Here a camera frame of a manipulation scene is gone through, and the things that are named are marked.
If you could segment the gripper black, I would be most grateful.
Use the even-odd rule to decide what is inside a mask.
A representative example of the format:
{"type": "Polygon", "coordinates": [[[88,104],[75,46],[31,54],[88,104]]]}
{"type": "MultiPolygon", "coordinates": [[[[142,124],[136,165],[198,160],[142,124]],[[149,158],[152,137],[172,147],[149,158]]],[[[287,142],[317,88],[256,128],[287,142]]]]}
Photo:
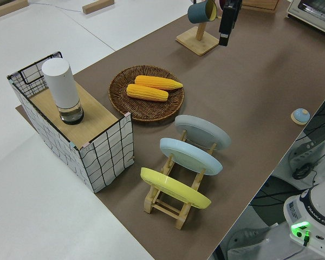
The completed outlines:
{"type": "Polygon", "coordinates": [[[220,38],[219,45],[227,46],[232,29],[235,27],[239,11],[242,7],[242,0],[226,0],[220,1],[222,8],[222,18],[220,21],[220,38]]]}

